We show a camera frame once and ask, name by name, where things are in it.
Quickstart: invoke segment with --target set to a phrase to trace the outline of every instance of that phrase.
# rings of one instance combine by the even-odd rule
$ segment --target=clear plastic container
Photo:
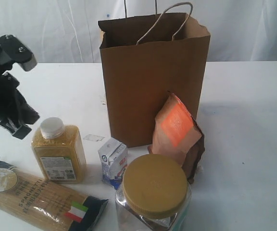
[[[120,231],[180,231],[191,189],[173,160],[149,154],[134,160],[116,191]]]
[[[79,183],[86,173],[86,159],[77,126],[57,117],[45,119],[32,140],[32,149],[48,180]]]

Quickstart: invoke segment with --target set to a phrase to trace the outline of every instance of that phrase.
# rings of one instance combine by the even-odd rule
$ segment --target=white backdrop
[[[158,0],[158,12],[177,2]],[[192,16],[211,32],[209,61],[277,61],[277,0],[191,2]],[[127,0],[127,9],[153,14],[154,0]],[[16,35],[39,62],[101,62],[98,20],[124,15],[123,0],[0,0],[0,36]]]

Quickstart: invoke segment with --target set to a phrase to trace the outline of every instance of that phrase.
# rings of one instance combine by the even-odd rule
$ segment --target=white carton
[[[118,189],[127,167],[127,146],[110,138],[99,150],[102,164],[102,180]]]

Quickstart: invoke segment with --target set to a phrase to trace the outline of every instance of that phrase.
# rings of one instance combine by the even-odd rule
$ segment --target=screw
[[[24,47],[19,47],[19,52],[24,52],[24,51],[25,51]]]

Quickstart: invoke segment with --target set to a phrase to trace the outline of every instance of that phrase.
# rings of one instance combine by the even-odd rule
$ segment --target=gold jar lid
[[[129,206],[150,219],[176,213],[186,199],[188,182],[181,167],[171,158],[147,154],[127,167],[123,193]]]

